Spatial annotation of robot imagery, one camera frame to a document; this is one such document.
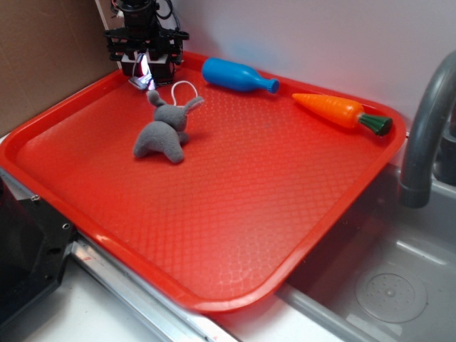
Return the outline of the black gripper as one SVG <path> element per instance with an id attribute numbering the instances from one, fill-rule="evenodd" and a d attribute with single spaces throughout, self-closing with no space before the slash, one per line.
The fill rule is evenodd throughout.
<path id="1" fill-rule="evenodd" d="M 120 61 L 125 76 L 141 76 L 142 54 L 147 59 L 155 85 L 163 86 L 174 82 L 175 64 L 181 61 L 183 41 L 190 39 L 187 32 L 177 29 L 154 28 L 139 30 L 139 36 L 132 36 L 127 28 L 107 30 L 103 36 L 107 40 L 109 58 Z"/>

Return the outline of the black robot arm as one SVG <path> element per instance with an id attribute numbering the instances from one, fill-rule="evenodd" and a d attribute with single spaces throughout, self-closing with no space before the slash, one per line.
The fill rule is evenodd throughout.
<path id="1" fill-rule="evenodd" d="M 140 75 L 145 61 L 157 85 L 174 81 L 175 67 L 182 63 L 183 42 L 190 35 L 182 31 L 171 1 L 167 14 L 160 14 L 157 1 L 112 1 L 111 9 L 123 15 L 124 26 L 103 33 L 109 58 L 121 65 L 125 76 Z"/>

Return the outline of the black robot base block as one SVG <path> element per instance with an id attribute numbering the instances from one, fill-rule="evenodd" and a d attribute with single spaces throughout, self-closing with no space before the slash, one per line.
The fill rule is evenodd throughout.
<path id="1" fill-rule="evenodd" d="M 45 200 L 16 199 L 1 182 L 1 328 L 60 286 L 75 233 Z"/>

